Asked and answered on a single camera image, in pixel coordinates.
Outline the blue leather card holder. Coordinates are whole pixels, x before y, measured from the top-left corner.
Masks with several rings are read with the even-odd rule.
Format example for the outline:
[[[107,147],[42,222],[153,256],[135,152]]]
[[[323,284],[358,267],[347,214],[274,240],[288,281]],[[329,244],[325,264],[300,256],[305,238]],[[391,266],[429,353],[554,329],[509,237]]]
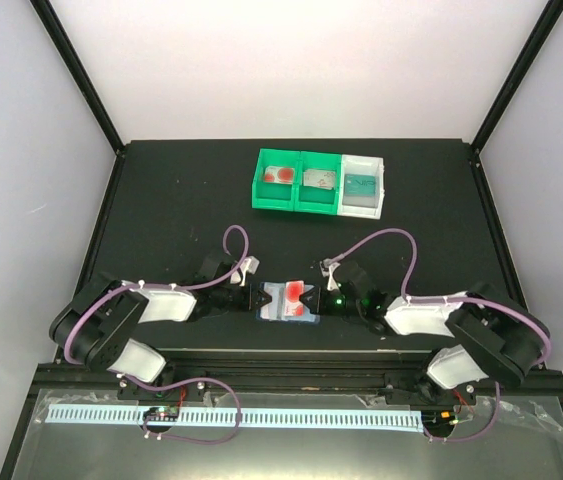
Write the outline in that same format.
[[[285,283],[265,282],[261,287],[271,297],[271,301],[257,311],[259,320],[305,324],[319,322],[320,317],[300,301],[300,296],[309,292],[313,285],[295,280]]]

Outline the red circle card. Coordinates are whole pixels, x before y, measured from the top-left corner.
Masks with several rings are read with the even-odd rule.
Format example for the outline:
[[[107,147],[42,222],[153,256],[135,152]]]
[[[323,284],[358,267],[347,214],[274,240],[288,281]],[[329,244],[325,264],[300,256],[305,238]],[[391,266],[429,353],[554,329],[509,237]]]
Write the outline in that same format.
[[[282,319],[299,320],[304,317],[305,310],[299,296],[305,292],[302,280],[286,282],[282,295]]]
[[[270,184],[292,185],[294,177],[294,168],[270,165],[264,168],[262,181]]]

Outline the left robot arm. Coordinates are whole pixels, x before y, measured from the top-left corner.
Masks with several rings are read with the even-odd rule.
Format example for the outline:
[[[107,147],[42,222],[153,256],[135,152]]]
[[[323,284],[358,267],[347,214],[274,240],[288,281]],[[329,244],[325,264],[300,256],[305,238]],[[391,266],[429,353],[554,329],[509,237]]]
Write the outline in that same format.
[[[192,277],[191,290],[98,274],[53,320],[49,337],[69,362],[131,377],[152,398],[166,398],[174,391],[176,376],[156,348],[134,337],[137,327],[193,322],[213,313],[248,312],[270,304],[272,296],[248,281],[258,264],[251,256],[239,263],[225,252],[212,252]]]

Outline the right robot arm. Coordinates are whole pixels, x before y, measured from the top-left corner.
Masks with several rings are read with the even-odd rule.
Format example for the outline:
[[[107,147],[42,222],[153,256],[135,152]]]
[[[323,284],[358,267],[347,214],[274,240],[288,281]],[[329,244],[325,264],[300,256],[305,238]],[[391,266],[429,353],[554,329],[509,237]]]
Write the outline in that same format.
[[[454,340],[433,350],[405,389],[424,404],[484,379],[517,388],[551,352],[547,327],[487,283],[445,296],[395,296],[353,261],[331,262],[328,270],[326,287],[308,287],[294,297],[310,313],[355,319],[380,336]]]

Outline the green bin middle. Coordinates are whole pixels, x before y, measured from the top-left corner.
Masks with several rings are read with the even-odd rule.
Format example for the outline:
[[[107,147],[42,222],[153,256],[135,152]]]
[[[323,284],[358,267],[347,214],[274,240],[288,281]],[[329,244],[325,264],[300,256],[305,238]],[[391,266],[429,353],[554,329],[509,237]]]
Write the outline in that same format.
[[[297,151],[295,178],[292,187],[293,209],[295,212],[337,214],[340,197],[341,154]],[[326,185],[317,186],[317,181],[307,182],[304,174],[317,170]]]

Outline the green bin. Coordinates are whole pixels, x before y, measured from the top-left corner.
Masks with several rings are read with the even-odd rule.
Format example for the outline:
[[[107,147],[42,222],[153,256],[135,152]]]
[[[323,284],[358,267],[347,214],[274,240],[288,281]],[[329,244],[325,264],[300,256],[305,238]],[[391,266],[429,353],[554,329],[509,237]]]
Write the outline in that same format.
[[[255,209],[293,211],[292,185],[270,184],[262,181],[264,168],[270,165],[295,169],[297,151],[261,149],[252,180],[251,205]]]
[[[341,154],[297,151],[295,178],[292,187],[293,209],[295,212],[337,214],[340,197]],[[317,181],[307,182],[304,174],[317,170],[326,185],[317,186]]]

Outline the green bin left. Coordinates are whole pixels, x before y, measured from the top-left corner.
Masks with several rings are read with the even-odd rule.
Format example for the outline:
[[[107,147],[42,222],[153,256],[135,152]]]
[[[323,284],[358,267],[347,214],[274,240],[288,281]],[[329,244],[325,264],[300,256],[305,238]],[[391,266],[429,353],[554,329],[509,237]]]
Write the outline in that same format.
[[[270,165],[295,169],[297,151],[261,149],[252,180],[251,205],[255,209],[293,211],[292,185],[270,184],[262,181],[264,168]]]

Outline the white bin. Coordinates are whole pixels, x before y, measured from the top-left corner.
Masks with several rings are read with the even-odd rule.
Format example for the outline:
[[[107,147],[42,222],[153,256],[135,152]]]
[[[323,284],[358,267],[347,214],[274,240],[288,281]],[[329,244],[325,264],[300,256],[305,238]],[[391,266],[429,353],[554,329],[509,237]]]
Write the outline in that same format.
[[[344,194],[346,174],[375,176],[377,181],[376,194],[373,197],[346,196]],[[384,195],[384,161],[382,158],[357,155],[342,156],[338,216],[378,220],[382,215]]]

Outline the light blue slotted strip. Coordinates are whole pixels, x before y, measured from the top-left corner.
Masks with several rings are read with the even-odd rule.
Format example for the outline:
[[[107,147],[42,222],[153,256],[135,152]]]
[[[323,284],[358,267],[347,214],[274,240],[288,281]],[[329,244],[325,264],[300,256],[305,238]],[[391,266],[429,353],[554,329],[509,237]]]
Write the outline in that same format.
[[[143,420],[143,414],[149,408],[55,404],[48,408],[45,421],[78,425],[423,431],[421,414],[416,411],[183,407],[174,422],[147,422]]]

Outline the left circuit board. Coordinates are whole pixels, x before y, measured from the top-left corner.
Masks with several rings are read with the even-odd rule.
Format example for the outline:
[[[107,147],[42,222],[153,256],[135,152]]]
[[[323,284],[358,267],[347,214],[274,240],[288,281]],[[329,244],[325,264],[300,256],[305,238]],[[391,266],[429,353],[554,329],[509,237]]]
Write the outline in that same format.
[[[147,422],[174,422],[179,416],[177,406],[150,407],[144,414],[143,420]]]

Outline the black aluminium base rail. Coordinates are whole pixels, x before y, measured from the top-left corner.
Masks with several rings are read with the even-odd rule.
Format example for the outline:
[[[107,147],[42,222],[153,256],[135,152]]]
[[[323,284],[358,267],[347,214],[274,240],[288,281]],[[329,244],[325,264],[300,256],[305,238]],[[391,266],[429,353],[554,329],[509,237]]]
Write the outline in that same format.
[[[237,392],[266,393],[374,393],[396,389],[414,393],[423,379],[424,362],[430,352],[379,351],[362,353],[273,353],[267,352],[166,352],[166,366],[157,380],[165,386],[193,377],[212,377]],[[43,367],[52,371],[55,381],[74,384],[113,382],[112,372],[90,371],[86,367],[55,360]],[[520,387],[503,386],[509,395],[563,395],[563,373],[534,367]]]

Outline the black frame post left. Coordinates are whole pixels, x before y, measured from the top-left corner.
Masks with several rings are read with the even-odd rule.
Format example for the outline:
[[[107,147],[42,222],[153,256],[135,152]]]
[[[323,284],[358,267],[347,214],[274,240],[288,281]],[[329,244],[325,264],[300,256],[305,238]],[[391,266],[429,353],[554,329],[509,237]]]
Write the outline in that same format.
[[[119,153],[124,149],[124,143],[52,3],[48,0],[31,0],[30,3],[110,147]]]

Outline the black frame post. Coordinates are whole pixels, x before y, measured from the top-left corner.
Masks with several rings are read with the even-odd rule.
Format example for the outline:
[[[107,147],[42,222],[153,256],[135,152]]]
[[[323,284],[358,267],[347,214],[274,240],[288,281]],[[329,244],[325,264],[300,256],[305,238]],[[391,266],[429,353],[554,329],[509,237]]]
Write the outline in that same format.
[[[549,0],[546,2],[471,142],[471,148],[475,153],[480,154],[484,150],[562,14],[563,0]]]
[[[52,3],[48,0],[31,0],[30,3],[110,147],[119,153],[124,149],[124,143]]]

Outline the black frame post right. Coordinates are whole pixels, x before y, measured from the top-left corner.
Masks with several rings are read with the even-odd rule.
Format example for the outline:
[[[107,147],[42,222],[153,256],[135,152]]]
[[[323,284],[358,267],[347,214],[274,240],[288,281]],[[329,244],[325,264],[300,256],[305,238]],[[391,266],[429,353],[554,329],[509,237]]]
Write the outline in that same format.
[[[475,153],[480,154],[484,150],[562,14],[563,0],[549,0],[546,2],[471,142],[471,148]]]

